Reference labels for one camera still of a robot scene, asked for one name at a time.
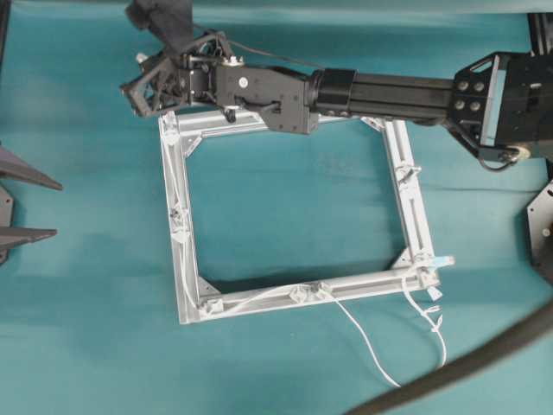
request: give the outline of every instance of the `white cable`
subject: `white cable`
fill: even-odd
[[[378,357],[377,357],[377,354],[374,352],[374,349],[372,348],[372,344],[371,344],[371,341],[369,340],[369,337],[366,335],[366,332],[363,330],[363,328],[361,327],[361,325],[358,323],[357,320],[355,320],[355,317],[353,317],[350,312],[346,309],[346,307],[344,307],[342,305],[342,303],[340,302],[340,300],[336,297],[334,297],[332,294],[328,293],[325,291],[325,293],[328,295],[329,298],[332,299],[332,301],[334,301],[338,307],[340,307],[342,309],[342,311],[344,311],[344,314],[347,316],[347,318],[350,319],[350,321],[353,323],[353,325],[357,328],[357,330],[359,330],[361,336],[363,337],[363,340],[365,340],[365,344],[367,346],[367,348],[369,349],[369,352],[371,353],[371,357],[372,357],[372,360],[374,361],[374,364],[377,366],[378,370],[380,371],[380,373],[385,377],[386,380],[388,380],[388,382],[390,382],[393,386],[395,387],[401,387],[401,385],[399,385],[385,370],[384,368],[380,365],[380,361],[378,360]]]
[[[402,291],[404,293],[405,298],[409,302],[409,304],[425,319],[429,322],[430,327],[432,328],[432,331],[436,333],[438,338],[440,339],[440,343],[442,345],[442,362],[440,364],[440,367],[443,366],[448,358],[448,348],[446,346],[446,342],[443,339],[442,332],[440,331],[440,327],[442,325],[442,315],[439,316],[438,322],[434,322],[430,317],[430,313],[436,313],[441,310],[440,306],[435,305],[432,307],[429,307],[426,310],[421,309],[421,307],[415,302],[413,297],[410,294],[409,287],[407,286],[407,277],[411,275],[413,271],[416,271],[417,267],[412,266],[409,270],[407,270],[405,273],[401,275],[401,287]],[[263,290],[257,295],[253,297],[246,298],[241,303],[236,304],[234,307],[231,307],[229,310],[222,311],[220,313],[217,313],[217,316],[224,316],[235,313],[237,310],[245,307],[248,303],[251,303],[253,301],[260,300],[262,298],[267,297],[269,294],[272,294],[275,291],[282,291],[285,289],[289,289],[289,293],[294,288],[308,288],[312,289],[313,287],[308,284],[293,284],[288,285],[286,287],[275,287],[268,290]],[[401,387],[399,383],[397,383],[382,367],[380,364],[380,361],[378,360],[378,357],[376,355],[376,352],[374,351],[374,348],[372,347],[371,341],[369,340],[368,335],[363,330],[359,322],[351,315],[351,313],[344,307],[344,305],[340,302],[340,300],[336,297],[334,297],[328,290],[319,290],[319,292],[323,293],[327,298],[331,299],[333,302],[336,303],[340,307],[340,309],[344,312],[344,314],[347,316],[347,318],[352,322],[352,324],[355,326],[355,328],[360,332],[361,336],[363,337],[363,340],[365,341],[365,345],[367,346],[367,349],[369,350],[369,353],[371,354],[372,360],[374,361],[374,364],[376,365],[379,372],[384,376],[384,378],[393,386],[395,387]]]
[[[244,308],[247,304],[251,303],[252,301],[261,300],[261,299],[267,297],[269,294],[272,294],[275,291],[285,291],[285,289],[289,289],[289,292],[292,292],[292,290],[296,287],[297,288],[299,288],[299,287],[312,288],[310,285],[307,285],[307,284],[293,284],[293,285],[285,285],[285,286],[281,286],[281,287],[269,288],[267,290],[261,291],[260,293],[256,294],[253,297],[246,298],[244,301],[242,301],[241,303],[236,304],[234,307],[231,307],[228,310],[221,311],[220,313],[217,313],[217,316],[225,316],[227,314],[233,314],[237,310]]]
[[[448,347],[446,346],[446,342],[445,342],[445,340],[443,340],[442,332],[440,331],[440,326],[442,325],[443,317],[442,317],[442,315],[440,315],[440,317],[438,317],[438,322],[434,322],[434,320],[432,320],[429,317],[429,313],[435,312],[435,308],[430,307],[428,310],[423,310],[415,302],[415,300],[411,296],[409,288],[407,287],[407,277],[408,277],[408,274],[410,273],[410,271],[407,271],[406,273],[404,273],[402,275],[402,277],[401,277],[401,288],[402,288],[402,291],[404,292],[404,296],[407,299],[407,301],[409,302],[409,304],[411,304],[411,306],[418,312],[418,314],[421,315],[422,318],[424,318],[427,322],[429,322],[430,327],[432,328],[432,331],[438,336],[438,339],[440,339],[440,343],[442,344],[442,362],[440,364],[440,367],[442,367],[443,365],[446,364],[446,360],[448,359]]]

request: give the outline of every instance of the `screw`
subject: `screw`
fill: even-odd
[[[468,88],[468,82],[462,80],[461,82],[459,82],[459,85],[457,87],[459,88],[459,91],[466,91]]]
[[[248,79],[243,76],[242,78],[240,78],[238,80],[238,84],[240,85],[240,87],[242,89],[244,89],[244,88],[248,87]]]

